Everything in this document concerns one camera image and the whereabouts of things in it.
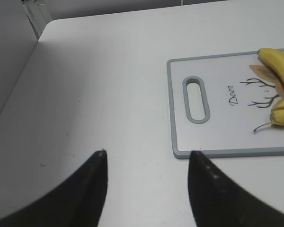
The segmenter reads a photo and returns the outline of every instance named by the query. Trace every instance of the gray wall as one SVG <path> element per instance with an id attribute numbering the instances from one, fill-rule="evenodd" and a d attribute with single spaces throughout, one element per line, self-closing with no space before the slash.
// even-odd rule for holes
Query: gray wall
<path id="1" fill-rule="evenodd" d="M 181 0 L 45 0 L 55 19 L 180 6 Z"/>
<path id="2" fill-rule="evenodd" d="M 0 112 L 36 42 L 20 0 L 0 0 Z"/>

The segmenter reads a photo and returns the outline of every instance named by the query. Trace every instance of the banana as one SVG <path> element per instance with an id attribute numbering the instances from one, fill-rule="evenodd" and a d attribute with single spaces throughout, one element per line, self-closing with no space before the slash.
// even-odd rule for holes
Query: banana
<path id="1" fill-rule="evenodd" d="M 258 55 L 265 65 L 277 73 L 284 84 L 284 53 L 276 49 L 262 48 L 258 51 Z M 284 98 L 272 108 L 270 120 L 271 122 L 254 129 L 254 132 L 264 125 L 274 124 L 284 126 Z"/>

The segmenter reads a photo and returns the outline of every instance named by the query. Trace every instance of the table surface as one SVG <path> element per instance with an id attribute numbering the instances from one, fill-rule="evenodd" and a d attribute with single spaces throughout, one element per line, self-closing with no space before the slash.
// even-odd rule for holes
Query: table surface
<path id="1" fill-rule="evenodd" d="M 284 0 L 51 22 L 0 116 L 0 217 L 105 148 L 109 187 L 99 227 L 194 226 L 188 160 L 172 154 L 166 62 L 261 47 L 284 48 Z M 284 156 L 213 161 L 284 212 Z"/>

